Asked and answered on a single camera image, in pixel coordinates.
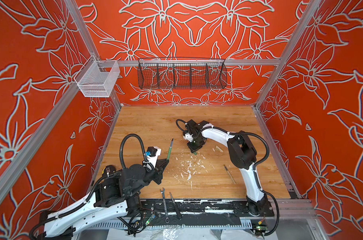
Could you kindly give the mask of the green pen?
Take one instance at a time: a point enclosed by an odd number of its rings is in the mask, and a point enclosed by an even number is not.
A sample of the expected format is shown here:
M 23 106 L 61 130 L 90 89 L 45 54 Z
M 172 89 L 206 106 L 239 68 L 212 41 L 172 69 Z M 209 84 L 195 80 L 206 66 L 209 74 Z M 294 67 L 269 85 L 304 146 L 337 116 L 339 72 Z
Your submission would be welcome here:
M 172 153 L 172 149 L 173 149 L 173 143 L 174 143 L 174 138 L 172 138 L 171 143 L 170 143 L 170 146 L 169 146 L 167 160 L 170 159 L 170 156 L 171 156 L 171 153 Z

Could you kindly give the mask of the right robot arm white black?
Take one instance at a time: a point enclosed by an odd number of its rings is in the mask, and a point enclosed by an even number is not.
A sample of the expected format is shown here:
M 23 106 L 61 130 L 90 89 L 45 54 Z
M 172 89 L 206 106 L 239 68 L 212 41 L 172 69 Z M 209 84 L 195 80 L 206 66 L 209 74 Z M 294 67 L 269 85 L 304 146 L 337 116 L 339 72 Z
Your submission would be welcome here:
M 253 224 L 251 233 L 254 236 L 265 238 L 272 235 L 277 230 L 280 211 L 276 198 L 265 191 L 260 183 L 257 166 L 267 160 L 270 150 L 267 142 L 259 135 L 244 131 L 230 132 L 212 125 L 207 121 L 196 123 L 193 120 L 176 120 L 177 127 L 182 131 L 183 138 L 187 141 L 187 146 L 191 153 L 196 153 L 206 143 L 208 139 L 224 145 L 228 149 L 229 158 L 232 164 L 241 173 L 246 187 L 246 204 L 241 206 L 239 202 L 233 205 L 235 214 L 248 213 L 253 217 L 264 216 L 265 210 L 271 207 L 268 197 L 272 198 L 275 204 L 275 224 L 271 230 L 266 223 L 259 221 Z M 260 140 L 265 147 L 265 155 L 261 160 L 257 160 L 257 150 L 249 137 Z

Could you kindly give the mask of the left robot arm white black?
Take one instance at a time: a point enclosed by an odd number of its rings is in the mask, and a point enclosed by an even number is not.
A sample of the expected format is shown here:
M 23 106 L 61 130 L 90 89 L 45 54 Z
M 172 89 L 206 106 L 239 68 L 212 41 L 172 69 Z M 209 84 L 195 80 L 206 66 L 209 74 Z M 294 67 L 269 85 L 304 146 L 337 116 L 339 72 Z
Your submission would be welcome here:
M 124 146 L 130 138 L 139 141 L 142 163 L 127 167 Z M 41 213 L 39 223 L 29 231 L 29 239 L 71 240 L 80 232 L 107 220 L 144 216 L 140 191 L 151 182 L 160 185 L 170 162 L 169 158 L 159 158 L 161 152 L 158 147 L 145 148 L 137 134 L 126 135 L 119 150 L 122 168 L 117 170 L 113 165 L 106 166 L 102 177 L 83 198 L 60 211 Z

